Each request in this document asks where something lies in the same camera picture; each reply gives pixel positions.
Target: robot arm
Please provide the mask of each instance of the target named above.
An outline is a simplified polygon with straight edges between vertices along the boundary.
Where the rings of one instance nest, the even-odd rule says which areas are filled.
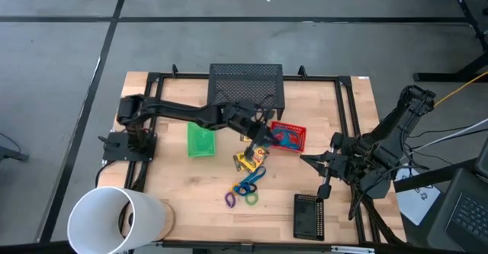
[[[349,209],[349,220],[362,202],[378,225],[389,243],[403,243],[381,219],[379,213],[365,198],[385,198],[394,180],[397,170],[407,167],[425,168],[425,166],[402,166],[405,151],[405,139],[412,132],[424,114],[434,109],[435,94],[411,85],[404,88],[396,108],[385,117],[370,133],[345,137],[335,133],[330,146],[331,151],[320,155],[302,155],[300,158],[311,165],[324,183],[319,186],[317,197],[327,199],[332,190],[330,179],[339,178],[348,185],[353,185],[354,193]]]
[[[252,159],[256,146],[279,143],[267,126],[268,119],[273,118],[274,113],[250,101],[195,107],[143,95],[130,95],[120,100],[117,122],[126,128],[129,148],[141,153],[145,152],[143,147],[150,146],[147,141],[152,135],[143,129],[143,125],[151,117],[190,121],[208,130],[229,127],[252,140],[245,151],[246,157]]]

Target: white cup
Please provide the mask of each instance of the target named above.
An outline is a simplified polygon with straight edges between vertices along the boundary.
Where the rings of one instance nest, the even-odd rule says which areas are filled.
[[[132,206],[133,220],[124,239],[118,220],[127,202]],[[151,243],[165,221],[159,199],[129,189],[100,187],[86,193],[71,211],[68,240],[77,253],[117,253]]]

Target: laptop keyboard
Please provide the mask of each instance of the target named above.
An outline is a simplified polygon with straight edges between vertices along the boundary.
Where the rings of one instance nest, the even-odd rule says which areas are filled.
[[[488,205],[462,194],[452,220],[488,243]]]

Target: blue scissor handle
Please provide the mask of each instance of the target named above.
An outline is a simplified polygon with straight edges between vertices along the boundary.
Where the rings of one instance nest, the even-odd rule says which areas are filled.
[[[256,183],[265,174],[266,168],[264,166],[259,166],[253,173],[251,173],[251,175],[247,176],[247,178],[244,178],[242,182]]]
[[[247,196],[251,193],[256,192],[258,190],[258,186],[253,183],[242,182],[239,185],[234,187],[235,193],[240,196]]]
[[[259,166],[251,175],[243,179],[239,185],[234,186],[235,193],[241,196],[246,196],[249,193],[253,193],[257,189],[255,183],[265,174],[266,168],[264,166]]]

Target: yellow cable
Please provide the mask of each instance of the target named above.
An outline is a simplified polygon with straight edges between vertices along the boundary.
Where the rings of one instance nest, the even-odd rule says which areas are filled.
[[[436,107],[437,105],[439,105],[441,102],[443,102],[443,101],[447,100],[447,99],[448,99],[449,97],[451,97],[452,95],[454,95],[454,94],[458,93],[458,92],[459,92],[459,91],[461,91],[461,90],[462,90],[464,87],[466,87],[466,86],[470,85],[471,83],[473,83],[473,82],[477,81],[479,78],[481,78],[482,76],[484,76],[484,75],[486,75],[486,74],[488,74],[488,71],[484,72],[483,74],[479,75],[478,77],[476,77],[476,78],[474,78],[474,79],[471,79],[469,82],[464,83],[464,84],[463,84],[463,86],[461,86],[460,88],[458,88],[458,89],[456,89],[456,90],[452,91],[452,92],[451,92],[449,95],[447,95],[447,96],[445,96],[445,97],[441,98],[441,100],[440,100],[440,101],[437,101],[437,102],[434,104],[434,107]]]

